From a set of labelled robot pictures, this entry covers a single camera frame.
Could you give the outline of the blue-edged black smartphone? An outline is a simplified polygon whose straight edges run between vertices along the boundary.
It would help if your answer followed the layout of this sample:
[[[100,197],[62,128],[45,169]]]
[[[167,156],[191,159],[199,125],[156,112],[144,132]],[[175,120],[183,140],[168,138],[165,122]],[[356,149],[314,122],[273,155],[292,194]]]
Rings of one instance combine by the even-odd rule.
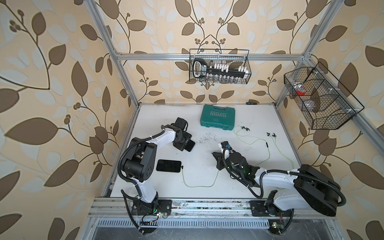
[[[193,140],[189,140],[189,141],[186,143],[186,145],[185,145],[185,150],[186,150],[187,152],[191,152],[191,151],[193,150],[195,144],[196,144],[196,143],[195,143]]]

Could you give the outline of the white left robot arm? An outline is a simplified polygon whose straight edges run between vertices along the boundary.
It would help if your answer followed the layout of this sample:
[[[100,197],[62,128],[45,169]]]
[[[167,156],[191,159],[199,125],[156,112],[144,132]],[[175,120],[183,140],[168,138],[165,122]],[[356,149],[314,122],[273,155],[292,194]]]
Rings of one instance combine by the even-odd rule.
[[[160,212],[159,194],[149,181],[155,169],[157,150],[167,144],[180,151],[190,152],[195,145],[192,135],[187,132],[188,122],[177,118],[170,125],[161,126],[162,131],[147,138],[133,138],[122,153],[117,173],[120,179],[132,183],[138,192],[137,197],[129,196],[121,190],[125,200],[131,200],[139,216],[148,216]]]

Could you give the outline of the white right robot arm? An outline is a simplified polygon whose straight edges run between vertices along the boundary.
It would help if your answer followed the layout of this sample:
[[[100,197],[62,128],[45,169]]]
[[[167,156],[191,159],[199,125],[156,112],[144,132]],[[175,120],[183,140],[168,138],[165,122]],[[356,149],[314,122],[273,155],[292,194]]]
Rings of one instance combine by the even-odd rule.
[[[334,217],[337,208],[347,203],[340,185],[310,165],[293,170],[268,170],[250,165],[239,152],[225,147],[213,152],[218,170],[226,170],[233,180],[245,186],[257,199],[263,199],[265,187],[273,187],[265,201],[267,213],[313,209]]]

